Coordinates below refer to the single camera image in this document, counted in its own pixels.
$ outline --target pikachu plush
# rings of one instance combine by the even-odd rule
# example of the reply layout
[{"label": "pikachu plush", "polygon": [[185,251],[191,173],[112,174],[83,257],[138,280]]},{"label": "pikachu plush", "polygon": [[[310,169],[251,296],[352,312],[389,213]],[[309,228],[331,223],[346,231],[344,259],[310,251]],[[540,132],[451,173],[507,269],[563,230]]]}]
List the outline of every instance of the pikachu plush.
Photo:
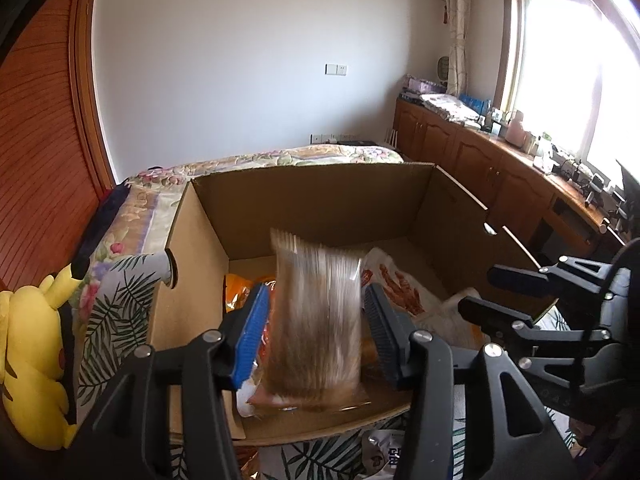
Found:
[{"label": "pikachu plush", "polygon": [[35,447],[68,447],[76,434],[65,415],[69,401],[62,384],[64,351],[58,309],[80,280],[65,267],[40,286],[0,292],[0,391],[7,415]]}]

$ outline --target white wall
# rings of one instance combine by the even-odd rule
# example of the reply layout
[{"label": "white wall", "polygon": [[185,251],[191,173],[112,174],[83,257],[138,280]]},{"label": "white wall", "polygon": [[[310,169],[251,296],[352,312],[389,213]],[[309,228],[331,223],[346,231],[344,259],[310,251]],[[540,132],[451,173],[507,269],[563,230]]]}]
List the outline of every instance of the white wall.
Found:
[{"label": "white wall", "polygon": [[493,99],[502,52],[504,0],[471,0],[466,34],[467,93]]},{"label": "white wall", "polygon": [[[116,173],[380,139],[406,72],[447,53],[440,0],[96,0],[94,69]],[[347,64],[347,77],[325,76]]]}]

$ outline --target black cable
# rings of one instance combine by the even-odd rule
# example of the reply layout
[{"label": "black cable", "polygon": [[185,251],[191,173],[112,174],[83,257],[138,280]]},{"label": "black cable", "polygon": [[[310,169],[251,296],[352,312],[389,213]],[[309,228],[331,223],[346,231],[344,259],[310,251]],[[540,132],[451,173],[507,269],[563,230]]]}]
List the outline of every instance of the black cable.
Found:
[{"label": "black cable", "polygon": [[[640,238],[634,238],[633,240],[631,240],[613,257],[611,266],[609,267],[607,275],[605,276],[602,285],[600,286],[600,290],[598,291],[598,295],[596,296],[595,310],[598,313],[602,308],[604,297],[609,291],[611,283],[613,283],[613,280],[615,279],[618,271],[629,264],[631,258],[634,256],[634,251],[637,253],[637,255],[640,256]],[[574,364],[572,365],[573,373],[571,374],[571,379],[569,380],[569,386],[574,395],[578,393],[580,385],[584,382],[584,369],[582,367],[582,362],[587,355],[587,350],[589,348],[589,342],[591,339],[591,332],[594,328],[596,328],[599,322],[600,316],[596,314],[596,317],[594,317],[593,321],[591,322],[591,326],[584,330],[584,332],[582,332],[582,337],[580,338],[580,351],[578,353],[578,357],[574,359]]]}]

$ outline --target cardboard box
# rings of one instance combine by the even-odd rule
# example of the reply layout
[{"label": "cardboard box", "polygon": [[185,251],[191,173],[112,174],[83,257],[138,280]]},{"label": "cardboard box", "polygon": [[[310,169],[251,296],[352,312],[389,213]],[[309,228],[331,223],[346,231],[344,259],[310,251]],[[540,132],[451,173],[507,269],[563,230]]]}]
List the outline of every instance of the cardboard box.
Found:
[{"label": "cardboard box", "polygon": [[[485,225],[487,210],[432,164],[341,164],[215,173],[189,184],[167,248],[177,263],[174,288],[159,283],[148,342],[156,349],[187,344],[219,325],[223,276],[274,273],[270,229],[332,247],[379,246],[443,300],[466,286],[482,297],[538,316],[548,300],[497,290],[486,281],[493,264],[537,269],[510,232]],[[364,381],[371,403],[338,413],[295,410],[241,419],[226,392],[231,435],[241,445],[272,446],[352,430],[397,415],[409,392]],[[171,398],[170,431],[182,432],[179,388]]]}]

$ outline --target wooden countertop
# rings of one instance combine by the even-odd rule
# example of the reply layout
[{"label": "wooden countertop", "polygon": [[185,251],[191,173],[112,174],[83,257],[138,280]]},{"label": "wooden countertop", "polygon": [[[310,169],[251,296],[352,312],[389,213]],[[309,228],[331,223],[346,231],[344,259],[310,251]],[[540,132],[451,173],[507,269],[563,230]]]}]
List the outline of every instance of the wooden countertop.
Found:
[{"label": "wooden countertop", "polygon": [[587,222],[587,224],[594,229],[594,231],[598,231],[600,224],[602,224],[602,219],[606,217],[604,212],[601,209],[584,206],[584,197],[581,193],[575,189],[569,182],[565,179],[561,178],[559,175],[550,174],[545,175],[535,169],[533,167],[533,157],[527,155],[526,153],[521,152],[516,147],[511,146],[508,142],[506,142],[501,137],[489,136],[484,132],[480,132],[478,130],[472,128],[466,128],[466,130],[475,133],[476,135],[483,137],[487,142],[494,144],[499,147],[504,153],[509,153],[511,156],[517,158],[522,164],[531,168],[531,171],[535,171],[540,177],[546,180],[551,186],[553,186],[556,194],[562,196],[564,201],[573,209],[581,218]]}]

